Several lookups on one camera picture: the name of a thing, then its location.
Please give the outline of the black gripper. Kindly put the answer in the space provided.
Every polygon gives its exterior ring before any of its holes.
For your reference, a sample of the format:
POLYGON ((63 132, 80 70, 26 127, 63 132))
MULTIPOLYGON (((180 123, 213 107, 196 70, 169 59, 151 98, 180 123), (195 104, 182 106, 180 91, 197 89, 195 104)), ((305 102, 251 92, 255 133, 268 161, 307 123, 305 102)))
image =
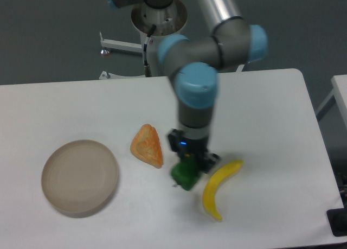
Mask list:
POLYGON ((198 128, 179 124, 177 129, 168 132, 167 138, 179 163, 185 163, 190 155, 194 155, 199 162, 200 171, 207 174, 221 159, 219 155, 208 151, 209 134, 209 124, 198 128))

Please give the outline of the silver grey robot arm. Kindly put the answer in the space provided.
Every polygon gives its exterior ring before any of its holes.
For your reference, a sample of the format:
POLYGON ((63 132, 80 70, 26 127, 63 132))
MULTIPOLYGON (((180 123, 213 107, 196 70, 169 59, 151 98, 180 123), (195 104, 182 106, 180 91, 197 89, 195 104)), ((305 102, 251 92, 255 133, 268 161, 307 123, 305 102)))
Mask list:
POLYGON ((142 39, 145 75, 169 78, 178 100, 178 129, 168 135, 179 159, 194 158, 207 173, 219 161, 208 151, 210 124, 218 92, 217 71, 263 59, 268 38, 249 25, 234 0, 198 0, 210 36, 191 41, 181 34, 187 10, 179 0, 107 0, 114 8, 131 6, 142 39))

